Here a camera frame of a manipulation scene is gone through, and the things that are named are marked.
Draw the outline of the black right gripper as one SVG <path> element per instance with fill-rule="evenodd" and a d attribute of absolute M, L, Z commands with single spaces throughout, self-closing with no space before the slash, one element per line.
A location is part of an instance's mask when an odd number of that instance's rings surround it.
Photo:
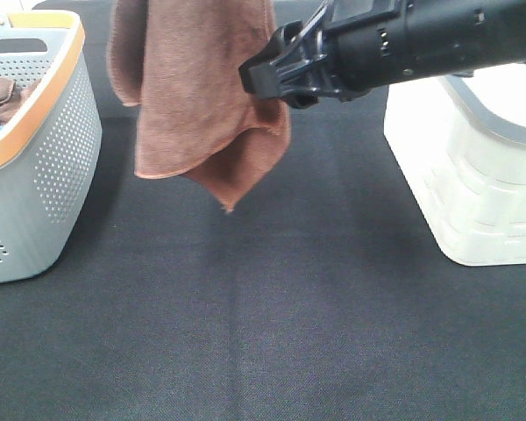
<path fill-rule="evenodd" d="M 306 109 L 322 97 L 346 99 L 331 72 L 331 59 L 322 23 L 295 21 L 278 27 L 238 72 L 245 92 L 261 100 L 281 100 L 293 109 Z"/>

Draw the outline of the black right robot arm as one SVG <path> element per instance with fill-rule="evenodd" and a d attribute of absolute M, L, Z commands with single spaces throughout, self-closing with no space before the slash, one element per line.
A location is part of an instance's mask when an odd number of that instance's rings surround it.
<path fill-rule="evenodd" d="M 247 93 L 305 109 L 509 63 L 526 64 L 526 1 L 324 1 L 238 72 Z"/>

